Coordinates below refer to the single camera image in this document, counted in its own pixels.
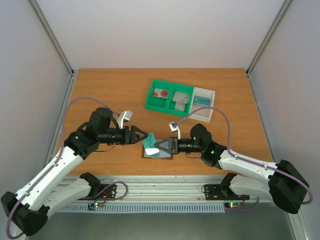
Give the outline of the brown leather card holder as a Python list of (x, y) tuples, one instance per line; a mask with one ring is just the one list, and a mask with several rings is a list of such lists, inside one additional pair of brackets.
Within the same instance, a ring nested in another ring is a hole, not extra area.
[(147, 155), (144, 146), (142, 147), (141, 157), (144, 159), (163, 159), (163, 160), (172, 160), (173, 159), (173, 156), (171, 154), (166, 153), (162, 150), (160, 150), (156, 154)]

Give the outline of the teal VIP card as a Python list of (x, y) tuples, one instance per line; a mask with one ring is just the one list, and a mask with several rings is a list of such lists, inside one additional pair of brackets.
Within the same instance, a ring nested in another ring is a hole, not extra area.
[(154, 149), (155, 148), (155, 143), (156, 143), (156, 138), (153, 132), (148, 133), (148, 137), (145, 138), (142, 141), (143, 147), (145, 150), (147, 149)]

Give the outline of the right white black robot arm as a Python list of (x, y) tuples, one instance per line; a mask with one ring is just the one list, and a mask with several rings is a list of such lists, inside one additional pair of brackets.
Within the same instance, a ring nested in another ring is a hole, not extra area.
[(239, 154), (214, 142), (212, 134), (200, 123), (191, 128), (190, 138), (169, 137), (154, 147), (171, 155), (200, 153), (209, 167), (229, 171), (220, 183), (225, 198), (253, 196), (297, 214), (310, 187), (291, 162), (284, 159), (279, 163), (268, 162)]

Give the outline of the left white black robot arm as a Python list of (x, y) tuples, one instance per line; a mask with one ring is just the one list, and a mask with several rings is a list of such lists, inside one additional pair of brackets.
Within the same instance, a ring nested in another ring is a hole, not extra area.
[(64, 177), (81, 164), (100, 144), (133, 145), (148, 137), (148, 133), (136, 126), (125, 126), (132, 112), (126, 110), (118, 118), (105, 107), (98, 107), (89, 121), (80, 125), (64, 141), (56, 156), (24, 187), (16, 192), (7, 191), (0, 199), (8, 217), (6, 234), (12, 236), (10, 225), (14, 223), (26, 236), (36, 234), (57, 210), (80, 199), (96, 199), (101, 193), (101, 182), (91, 173), (82, 174), (65, 189), (54, 192)]

